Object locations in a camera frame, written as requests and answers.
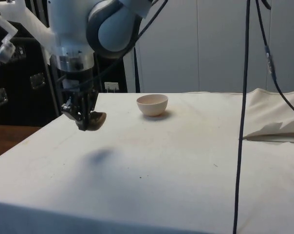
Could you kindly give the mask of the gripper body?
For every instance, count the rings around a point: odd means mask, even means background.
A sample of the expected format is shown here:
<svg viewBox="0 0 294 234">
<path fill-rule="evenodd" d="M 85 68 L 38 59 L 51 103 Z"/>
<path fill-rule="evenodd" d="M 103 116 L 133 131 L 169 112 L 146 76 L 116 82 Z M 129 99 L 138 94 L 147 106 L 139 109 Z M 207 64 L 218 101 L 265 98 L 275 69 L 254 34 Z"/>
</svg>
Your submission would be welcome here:
<svg viewBox="0 0 294 234">
<path fill-rule="evenodd" d="M 94 92 L 92 69 L 66 73 L 62 81 L 62 94 L 83 95 Z"/>
</svg>

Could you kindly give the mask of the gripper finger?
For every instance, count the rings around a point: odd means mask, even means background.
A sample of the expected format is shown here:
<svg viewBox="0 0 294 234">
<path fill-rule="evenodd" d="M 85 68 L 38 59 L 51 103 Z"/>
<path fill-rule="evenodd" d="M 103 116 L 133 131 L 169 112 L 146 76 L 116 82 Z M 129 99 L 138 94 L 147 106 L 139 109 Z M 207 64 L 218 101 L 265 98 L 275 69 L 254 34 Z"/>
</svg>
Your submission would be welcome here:
<svg viewBox="0 0 294 234">
<path fill-rule="evenodd" d="M 97 91 L 90 90 L 83 94 L 83 113 L 85 117 L 88 117 L 94 110 L 97 102 Z"/>
<path fill-rule="evenodd" d="M 61 105 L 61 112 L 69 119 L 74 120 L 79 130 L 86 131 L 85 114 L 75 96 L 69 96 L 67 101 Z"/>
</svg>

